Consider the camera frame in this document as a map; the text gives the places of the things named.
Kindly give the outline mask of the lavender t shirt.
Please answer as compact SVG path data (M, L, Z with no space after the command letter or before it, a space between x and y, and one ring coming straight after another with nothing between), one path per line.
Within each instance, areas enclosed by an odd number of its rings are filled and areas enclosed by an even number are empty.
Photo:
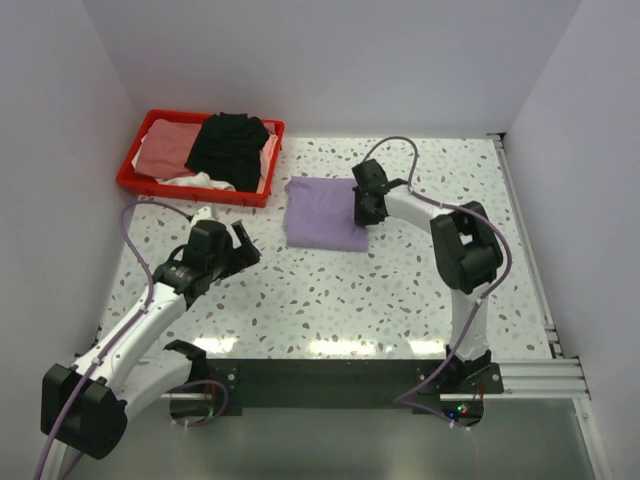
M287 246L366 252L367 230L354 220L355 186L348 178L293 177L285 187Z

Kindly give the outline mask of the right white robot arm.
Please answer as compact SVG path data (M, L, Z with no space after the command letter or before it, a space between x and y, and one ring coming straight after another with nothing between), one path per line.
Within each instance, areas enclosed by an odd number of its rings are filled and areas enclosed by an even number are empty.
M451 337L445 360L412 389L435 381L456 385L491 363L487 300L511 268L512 256L478 202L438 203L413 191L402 179L390 180L374 159L352 168L354 221L367 227L388 218L405 221L431 236L437 272L451 294Z

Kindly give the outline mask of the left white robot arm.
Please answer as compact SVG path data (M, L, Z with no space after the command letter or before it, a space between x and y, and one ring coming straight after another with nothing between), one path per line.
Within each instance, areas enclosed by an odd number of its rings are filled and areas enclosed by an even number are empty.
M241 222L196 221L187 243L156 267L147 292L117 326L72 366L46 372L40 428L47 441L106 457L127 427L129 402L120 390L142 356L213 283L259 260Z

